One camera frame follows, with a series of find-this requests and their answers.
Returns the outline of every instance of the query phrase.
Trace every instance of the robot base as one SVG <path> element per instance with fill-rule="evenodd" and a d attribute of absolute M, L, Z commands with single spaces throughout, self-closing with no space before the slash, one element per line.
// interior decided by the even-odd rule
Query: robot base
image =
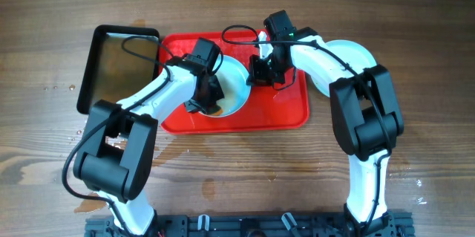
<path fill-rule="evenodd" d="M 391 212 L 390 224 L 371 237 L 414 237 L 412 214 Z M 242 215 L 189 218 L 186 215 L 156 216 L 155 229 L 162 237 L 346 237 L 344 214 L 326 212 L 314 215 L 294 215 L 296 226 L 287 229 L 277 215 Z M 85 237 L 126 237 L 113 223 L 114 217 L 86 220 Z"/>

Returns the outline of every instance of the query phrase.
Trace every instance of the red tray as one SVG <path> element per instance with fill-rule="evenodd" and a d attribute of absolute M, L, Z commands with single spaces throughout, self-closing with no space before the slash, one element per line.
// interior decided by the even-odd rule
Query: red tray
<path fill-rule="evenodd" d="M 198 37 L 214 41 L 225 55 L 243 63 L 249 69 L 249 57 L 258 54 L 252 45 L 231 45 L 223 42 L 221 32 L 176 33 L 167 36 L 163 44 L 176 56 L 191 53 Z M 252 41 L 250 31 L 229 31 L 226 37 L 234 41 Z M 160 52 L 160 61 L 170 59 Z M 286 80 L 292 81 L 292 71 L 287 71 Z M 244 106 L 227 117 L 207 117 L 200 113 L 189 114 L 183 105 L 176 108 L 162 123 L 162 129 L 171 134 L 199 134 L 216 132 L 250 132 L 257 130 L 295 129 L 309 118 L 309 100 L 305 73 L 297 72 L 295 84 L 282 91 L 272 87 L 252 87 Z"/>

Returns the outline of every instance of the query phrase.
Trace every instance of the wood grain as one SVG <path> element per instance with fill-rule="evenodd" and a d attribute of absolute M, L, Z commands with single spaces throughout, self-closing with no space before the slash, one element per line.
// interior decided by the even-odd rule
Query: wood grain
<path fill-rule="evenodd" d="M 81 236 L 91 216 L 74 213 L 81 201 L 62 188 L 60 171 L 87 119 L 75 104 L 97 25 L 141 20 L 162 35 L 259 28 L 281 9 L 327 41 L 361 43 L 390 70 L 405 131 L 387 173 L 389 208 L 413 212 L 417 236 L 473 236 L 474 0 L 0 0 L 0 236 Z M 333 136 L 329 100 L 308 89 L 311 116 L 300 129 L 158 131 L 146 186 L 154 208 L 342 210 L 347 157 Z"/>

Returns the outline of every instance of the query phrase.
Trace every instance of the wire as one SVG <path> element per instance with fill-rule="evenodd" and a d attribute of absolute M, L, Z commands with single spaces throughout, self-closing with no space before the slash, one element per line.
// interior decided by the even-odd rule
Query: wire
<path fill-rule="evenodd" d="M 272 82 L 272 88 L 274 88 L 276 91 L 282 91 L 284 89 L 287 89 L 291 85 L 293 85 L 295 83 L 296 79 L 297 79 L 297 67 L 294 66 L 294 74 L 292 75 L 292 82 L 290 84 L 284 86 L 283 88 L 275 88 L 275 84 L 274 84 L 274 82 Z"/>
<path fill-rule="evenodd" d="M 155 63 L 155 61 L 156 61 L 156 59 L 149 58 L 147 56 L 143 56 L 142 54 L 135 53 L 135 52 L 125 48 L 125 43 L 132 40 L 132 39 L 145 39 L 145 40 L 148 40 L 150 42 L 153 42 L 153 43 L 157 44 L 159 47 L 163 48 L 168 54 L 170 54 L 170 56 L 172 56 L 172 57 L 174 56 L 173 53 L 165 45 L 163 45 L 162 43 L 160 43 L 158 40 L 155 39 L 155 36 L 129 36 L 128 38 L 124 39 L 122 41 L 122 44 L 120 45 L 120 47 L 125 52 L 129 53 L 130 55 L 137 56 L 141 59 L 148 60 L 149 62 L 153 62 L 153 63 Z"/>
<path fill-rule="evenodd" d="M 221 54 L 221 61 L 220 61 L 220 64 L 217 66 L 216 70 L 212 71 L 211 72 L 211 76 L 214 76 L 217 71 L 221 68 L 221 65 L 223 64 L 223 60 L 224 60 L 224 54 L 223 54 L 223 51 L 220 51 L 220 54 Z"/>
<path fill-rule="evenodd" d="M 77 198 L 81 198 L 81 199 L 85 199 L 85 200 L 98 200 L 98 201 L 104 201 L 106 203 L 109 204 L 109 207 L 112 209 L 112 212 L 114 213 L 114 215 L 117 217 L 117 220 L 119 220 L 119 223 L 121 225 L 121 227 L 124 229 L 125 233 L 127 236 L 134 236 L 134 234 L 130 233 L 130 231 L 128 230 L 127 226 L 125 225 L 125 222 L 122 218 L 122 216 L 120 215 L 119 213 L 119 210 L 117 209 L 114 201 L 112 201 L 111 199 L 109 198 L 104 198 L 104 197 L 98 197 L 98 196 L 89 196 L 89 195 L 83 195 L 83 194 L 80 194 L 78 192 L 75 192 L 71 186 L 69 186 L 69 183 L 68 183 L 68 169 L 69 169 L 69 165 L 71 164 L 71 161 L 73 160 L 73 157 L 74 155 L 79 151 L 79 149 L 81 149 L 81 147 L 84 145 L 84 143 L 86 141 L 88 141 L 94 134 L 96 134 L 96 132 L 98 132 L 102 127 L 104 126 L 107 126 L 109 123 L 112 123 L 114 121 L 116 121 L 117 119 L 119 119 L 121 116 L 123 116 L 124 114 L 127 114 L 130 110 L 142 105 L 147 99 L 149 99 L 150 97 L 152 97 L 154 94 L 156 94 L 158 91 L 160 91 L 162 88 L 164 88 L 168 82 L 170 82 L 171 80 L 171 72 L 170 72 L 170 69 L 168 69 L 168 67 L 153 59 L 153 58 L 149 58 L 147 56 L 143 56 L 141 54 L 138 54 L 138 53 L 135 53 L 133 51 L 130 51 L 128 50 L 127 48 L 125 48 L 125 43 L 131 39 L 136 39 L 136 38 L 140 38 L 140 39 L 147 39 L 148 41 L 152 41 L 152 42 L 155 42 L 157 43 L 161 48 L 165 49 L 172 57 L 173 57 L 173 54 L 170 52 L 170 50 L 166 47 L 164 47 L 161 43 L 159 43 L 157 40 L 155 39 L 151 39 L 151 38 L 147 38 L 147 37 L 144 37 L 144 36 L 130 36 L 126 39 L 124 39 L 122 41 L 122 49 L 129 53 L 129 54 L 132 54 L 134 56 L 137 56 L 141 59 L 145 59 L 145 60 L 148 60 L 148 61 L 151 61 L 153 62 L 154 64 L 156 65 L 159 65 L 159 66 L 162 66 L 165 71 L 166 71 L 166 78 L 165 78 L 165 81 L 163 81 L 163 83 L 158 87 L 158 88 L 155 88 L 151 93 L 147 94 L 146 96 L 144 96 L 142 99 L 138 100 L 136 103 L 134 103 L 133 105 L 123 109 L 122 111 L 112 115 L 111 117 L 109 117 L 108 119 L 102 121 L 99 125 L 95 126 L 92 130 L 90 130 L 77 144 L 76 146 L 74 147 L 74 149 L 71 151 L 71 153 L 68 155 L 68 158 L 66 158 L 66 161 L 65 161 L 65 165 L 63 166 L 63 169 L 62 169 L 62 176 L 61 176 L 61 180 L 62 180 L 62 185 L 64 186 L 64 188 L 70 193 L 72 194 L 72 196 L 75 196 Z"/>
<path fill-rule="evenodd" d="M 380 184 L 381 184 L 381 162 L 385 159 L 391 156 L 392 154 L 392 148 L 390 145 L 390 138 L 389 134 L 387 133 L 387 128 L 386 125 L 384 124 L 383 118 L 381 116 L 381 112 L 379 111 L 379 108 L 376 104 L 376 101 L 374 99 L 373 94 L 371 93 L 371 90 L 368 88 L 368 85 L 361 79 L 358 73 L 356 73 L 355 70 L 353 70 L 350 65 L 346 62 L 344 62 L 342 59 L 340 59 L 338 56 L 336 56 L 332 51 L 327 50 L 326 48 L 321 47 L 316 40 L 313 40 L 311 42 L 301 42 L 301 41 L 292 41 L 292 40 L 276 40 L 276 41 L 254 41 L 254 42 L 236 42 L 236 41 L 231 41 L 228 40 L 224 37 L 224 34 L 232 29 L 232 28 L 245 28 L 248 30 L 251 30 L 255 34 L 257 34 L 256 30 L 253 29 L 250 26 L 247 25 L 231 25 L 226 27 L 223 32 L 221 33 L 221 39 L 223 39 L 224 42 L 229 43 L 229 44 L 234 44 L 234 45 L 262 45 L 262 44 L 287 44 L 287 45 L 306 45 L 312 48 L 316 48 L 317 50 L 321 50 L 328 55 L 330 55 L 333 59 L 335 59 L 338 63 L 344 66 L 345 70 L 348 70 L 354 77 L 356 82 L 363 88 L 364 95 L 365 97 L 371 102 L 373 105 L 373 109 L 376 113 L 376 117 L 378 118 L 379 125 L 381 126 L 381 129 L 383 131 L 383 137 L 384 137 L 384 142 L 385 142 L 385 148 L 387 150 L 387 154 L 382 155 L 375 163 L 376 166 L 376 193 L 375 193 L 375 199 L 373 200 L 373 208 L 371 209 L 370 216 L 366 223 L 363 226 L 363 229 L 361 230 L 361 234 L 364 235 L 370 228 L 371 221 L 373 220 L 373 217 L 376 213 L 376 208 L 379 205 L 379 194 L 380 194 Z"/>

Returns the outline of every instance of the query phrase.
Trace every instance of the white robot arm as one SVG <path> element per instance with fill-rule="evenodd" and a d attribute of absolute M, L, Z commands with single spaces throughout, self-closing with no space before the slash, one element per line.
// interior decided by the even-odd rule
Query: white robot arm
<path fill-rule="evenodd" d="M 123 230 L 127 227 L 126 233 L 146 236 L 156 232 L 156 214 L 143 186 L 151 168 L 157 127 L 179 105 L 185 104 L 189 112 L 207 111 L 223 97 L 212 71 L 219 55 L 220 49 L 215 43 L 199 39 L 192 54 L 172 58 L 166 63 L 168 71 L 162 71 L 136 94 L 117 104 L 99 101 L 91 109 L 85 134 L 120 109 L 133 107 L 149 96 L 119 122 L 99 130 L 96 133 L 99 137 L 91 137 L 78 151 L 73 168 L 75 176 L 88 188 L 114 203 L 111 208 L 114 223 Z M 125 151 L 113 149 L 104 142 L 104 136 L 114 135 L 114 132 L 128 137 Z"/>
<path fill-rule="evenodd" d="M 308 27 L 296 30 L 285 11 L 272 14 L 264 25 L 271 41 L 265 42 L 264 31 L 259 34 L 260 55 L 250 58 L 252 73 L 248 82 L 284 83 L 283 73 L 292 67 L 312 77 L 317 88 L 330 97 L 333 131 L 350 162 L 350 194 L 345 204 L 347 231 L 363 236 L 381 229 L 387 213 L 387 163 L 396 136 L 403 131 L 389 72 L 377 65 L 371 53 L 359 44 L 345 40 L 325 43 Z M 361 110 L 359 100 L 368 95 L 361 84 L 368 86 L 370 97 L 376 98 L 375 106 L 365 110 Z"/>

